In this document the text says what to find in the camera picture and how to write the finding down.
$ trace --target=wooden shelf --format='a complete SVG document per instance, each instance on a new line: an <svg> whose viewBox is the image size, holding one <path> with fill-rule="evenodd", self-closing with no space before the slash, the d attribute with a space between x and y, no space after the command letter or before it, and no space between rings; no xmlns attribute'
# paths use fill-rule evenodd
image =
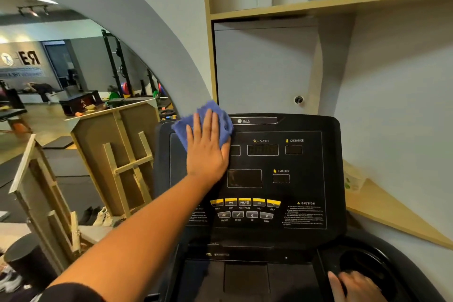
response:
<svg viewBox="0 0 453 302"><path fill-rule="evenodd" d="M370 179L359 192L345 190L346 209L418 238L453 249L453 241Z"/></svg>
<svg viewBox="0 0 453 302"><path fill-rule="evenodd" d="M258 7L226 13L211 14L212 21L224 21L251 17L274 17L293 15L321 15L332 13L356 13L367 9L377 9L428 0L313 0L297 4Z"/></svg>

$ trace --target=hand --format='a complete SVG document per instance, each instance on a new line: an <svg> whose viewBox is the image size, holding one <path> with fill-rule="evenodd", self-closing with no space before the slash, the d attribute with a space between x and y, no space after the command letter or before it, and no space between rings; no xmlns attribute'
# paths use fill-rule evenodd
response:
<svg viewBox="0 0 453 302"><path fill-rule="evenodd" d="M342 272L338 277L329 271L327 275L335 302L387 302L377 285L357 271L351 274ZM348 291L348 297L344 296L340 280Z"/></svg>
<svg viewBox="0 0 453 302"><path fill-rule="evenodd" d="M219 117L208 109L201 132L200 115L193 115L193 134L187 129L187 175L195 176L208 189L222 178L228 167L230 142L219 148Z"/></svg>

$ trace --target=black cylinder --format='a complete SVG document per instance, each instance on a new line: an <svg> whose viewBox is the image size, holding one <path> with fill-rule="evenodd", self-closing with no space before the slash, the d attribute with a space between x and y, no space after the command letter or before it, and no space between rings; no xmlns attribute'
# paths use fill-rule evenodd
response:
<svg viewBox="0 0 453 302"><path fill-rule="evenodd" d="M24 235L4 254L4 260L33 288L44 291L57 278L35 234Z"/></svg>

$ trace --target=forearm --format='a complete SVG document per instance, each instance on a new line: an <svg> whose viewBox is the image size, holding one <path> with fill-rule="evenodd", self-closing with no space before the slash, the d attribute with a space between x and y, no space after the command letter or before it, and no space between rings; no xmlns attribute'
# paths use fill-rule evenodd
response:
<svg viewBox="0 0 453 302"><path fill-rule="evenodd" d="M110 232L52 285L77 282L107 302L136 301L156 278L191 213L209 190L187 176Z"/></svg>

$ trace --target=yellow button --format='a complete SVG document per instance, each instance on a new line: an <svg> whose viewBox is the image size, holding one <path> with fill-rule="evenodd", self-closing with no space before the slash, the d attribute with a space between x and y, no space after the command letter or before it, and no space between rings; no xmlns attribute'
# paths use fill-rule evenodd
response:
<svg viewBox="0 0 453 302"><path fill-rule="evenodd" d="M223 198L219 200L212 200L210 201L212 206L222 206L223 205Z"/></svg>
<svg viewBox="0 0 453 302"><path fill-rule="evenodd" d="M226 206L236 206L237 198L225 198L225 205Z"/></svg>
<svg viewBox="0 0 453 302"><path fill-rule="evenodd" d="M254 198L253 205L254 206L266 206L266 200L264 198Z"/></svg>
<svg viewBox="0 0 453 302"><path fill-rule="evenodd" d="M252 198L239 198L239 205L240 206L251 206Z"/></svg>
<svg viewBox="0 0 453 302"><path fill-rule="evenodd" d="M275 200L267 200L267 206L270 206L272 208L278 208L280 207L280 201L275 201Z"/></svg>

